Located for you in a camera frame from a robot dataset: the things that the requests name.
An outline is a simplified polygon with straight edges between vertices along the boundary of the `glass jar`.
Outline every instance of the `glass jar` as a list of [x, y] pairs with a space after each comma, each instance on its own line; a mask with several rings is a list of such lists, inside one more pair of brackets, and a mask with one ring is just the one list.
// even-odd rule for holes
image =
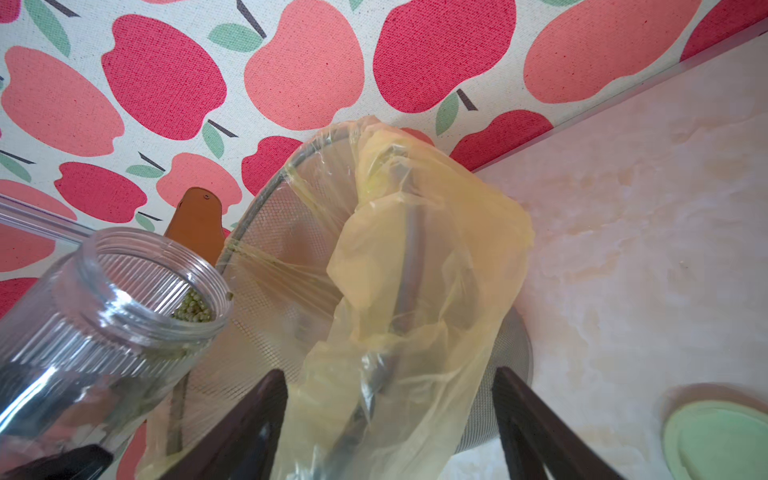
[[[190, 290], [209, 323], [170, 317]], [[82, 445], [118, 450], [231, 310], [221, 275], [179, 243], [94, 233], [0, 321], [0, 473]]]

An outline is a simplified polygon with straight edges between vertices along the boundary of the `yellow plastic bag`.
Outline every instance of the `yellow plastic bag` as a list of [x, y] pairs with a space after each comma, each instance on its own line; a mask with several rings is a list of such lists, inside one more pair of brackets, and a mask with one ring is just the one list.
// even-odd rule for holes
[[[202, 432], [233, 406], [239, 397], [211, 393], [232, 383], [227, 369], [282, 366], [289, 400], [271, 478], [437, 478], [525, 277], [530, 218], [442, 152], [375, 118], [330, 127], [294, 157], [309, 146], [321, 152], [313, 168], [292, 158], [280, 175], [333, 254], [305, 260], [300, 232], [291, 234], [295, 248], [272, 252], [235, 232], [222, 256], [236, 284], [233, 325], [193, 370], [190, 382], [205, 387], [187, 395], [196, 413], [182, 423]], [[242, 295], [255, 290], [258, 302]], [[264, 299], [281, 307], [259, 314]], [[281, 321], [288, 310], [303, 323]], [[321, 331], [320, 341], [308, 329]], [[260, 355], [235, 353], [248, 342]], [[236, 381], [240, 396], [257, 380]], [[167, 420], [154, 422], [161, 432]]]

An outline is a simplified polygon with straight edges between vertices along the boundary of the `green plastic lid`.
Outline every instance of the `green plastic lid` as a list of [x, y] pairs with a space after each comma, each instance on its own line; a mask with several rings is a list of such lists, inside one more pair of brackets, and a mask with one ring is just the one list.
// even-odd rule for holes
[[768, 415], [732, 402], [695, 402], [664, 426], [675, 480], [766, 480]]

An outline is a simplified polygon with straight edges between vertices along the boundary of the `marble countertop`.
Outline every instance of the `marble countertop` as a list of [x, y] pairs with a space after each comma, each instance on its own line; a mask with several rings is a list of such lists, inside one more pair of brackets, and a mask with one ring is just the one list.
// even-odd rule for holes
[[[764, 35], [478, 173], [534, 222], [532, 387], [626, 478], [671, 478], [682, 403], [768, 408], [767, 85]], [[508, 478], [500, 442], [454, 478]]]

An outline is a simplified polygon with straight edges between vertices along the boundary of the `fabric backdrop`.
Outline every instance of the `fabric backdrop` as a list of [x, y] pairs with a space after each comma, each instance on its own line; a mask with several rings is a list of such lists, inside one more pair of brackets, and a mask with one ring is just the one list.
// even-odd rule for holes
[[[0, 0], [0, 193], [163, 233], [201, 186], [231, 229], [333, 122], [375, 114], [475, 169], [767, 15], [768, 0]], [[62, 248], [0, 226], [6, 303]]]

